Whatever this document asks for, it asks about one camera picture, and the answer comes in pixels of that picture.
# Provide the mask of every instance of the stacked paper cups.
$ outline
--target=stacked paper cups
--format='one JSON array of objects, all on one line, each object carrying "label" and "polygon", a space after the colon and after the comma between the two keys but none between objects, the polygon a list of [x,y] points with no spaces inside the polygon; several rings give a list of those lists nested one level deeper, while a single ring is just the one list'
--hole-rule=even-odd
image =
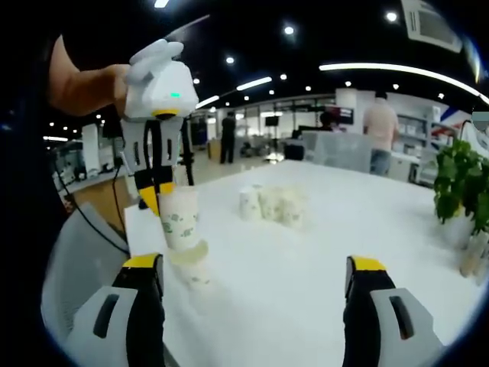
[{"label": "stacked paper cups", "polygon": [[172,193],[160,195],[159,201],[169,257],[177,274],[191,286],[208,284],[209,247],[196,230],[199,206],[195,187],[176,187]]},{"label": "stacked paper cups", "polygon": [[298,189],[282,192],[282,223],[292,229],[302,229],[306,216],[306,197]]},{"label": "stacked paper cups", "polygon": [[298,187],[253,185],[239,194],[243,220],[265,219],[292,229],[302,229],[306,216],[306,196]]}]

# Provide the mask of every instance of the tabletop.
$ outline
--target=tabletop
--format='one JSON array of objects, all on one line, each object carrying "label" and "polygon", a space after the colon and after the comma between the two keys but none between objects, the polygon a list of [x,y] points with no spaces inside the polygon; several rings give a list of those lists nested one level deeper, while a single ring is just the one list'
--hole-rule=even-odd
[{"label": "tabletop", "polygon": [[[238,193],[252,184],[301,187],[302,231],[244,222]],[[345,264],[381,261],[434,317],[448,344],[483,288],[463,278],[438,232],[433,192],[384,177],[284,161],[198,186],[199,233],[209,242],[208,288],[192,291],[164,262],[164,342],[181,367],[340,366]],[[159,219],[126,209],[131,253],[166,246]]]}]

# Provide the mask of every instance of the shelf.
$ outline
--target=shelf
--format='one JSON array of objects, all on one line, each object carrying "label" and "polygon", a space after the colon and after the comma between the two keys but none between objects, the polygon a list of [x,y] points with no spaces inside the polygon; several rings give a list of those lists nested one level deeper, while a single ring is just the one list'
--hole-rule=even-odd
[{"label": "shelf", "polygon": [[445,143],[444,141],[440,141],[440,140],[431,140],[431,143],[432,144],[439,145],[439,146],[442,146],[442,147],[450,147],[450,146],[452,146],[451,144]]},{"label": "shelf", "polygon": [[454,132],[458,131],[458,128],[454,128],[453,126],[445,125],[441,122],[432,122],[432,125],[439,126],[440,128],[447,128],[448,130],[453,130]]},{"label": "shelf", "polygon": [[421,122],[428,122],[425,119],[420,119],[419,117],[412,117],[412,116],[406,116],[406,115],[397,115],[397,117],[402,117],[403,119],[409,119],[409,120],[417,120]]},{"label": "shelf", "polygon": [[426,137],[422,137],[422,136],[418,136],[418,135],[410,135],[410,134],[406,134],[403,132],[400,132],[399,135],[404,137],[404,138],[412,138],[412,139],[417,139],[420,141],[426,141]]}]

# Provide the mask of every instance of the jeans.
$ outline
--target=jeans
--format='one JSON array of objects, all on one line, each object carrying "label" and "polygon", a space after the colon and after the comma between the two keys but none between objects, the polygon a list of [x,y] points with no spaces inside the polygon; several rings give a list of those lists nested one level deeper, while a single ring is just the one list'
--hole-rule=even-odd
[{"label": "jeans", "polygon": [[385,176],[390,167],[390,152],[381,149],[372,149],[370,161],[370,173],[377,176]]}]

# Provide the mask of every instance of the human hand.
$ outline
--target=human hand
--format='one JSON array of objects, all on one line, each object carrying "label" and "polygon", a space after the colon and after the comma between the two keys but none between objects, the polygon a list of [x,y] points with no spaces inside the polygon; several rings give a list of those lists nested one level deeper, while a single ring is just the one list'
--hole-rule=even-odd
[{"label": "human hand", "polygon": [[120,117],[124,116],[125,100],[128,94],[128,85],[125,83],[125,75],[129,71],[129,65],[111,65],[111,72],[114,76],[114,106]]}]

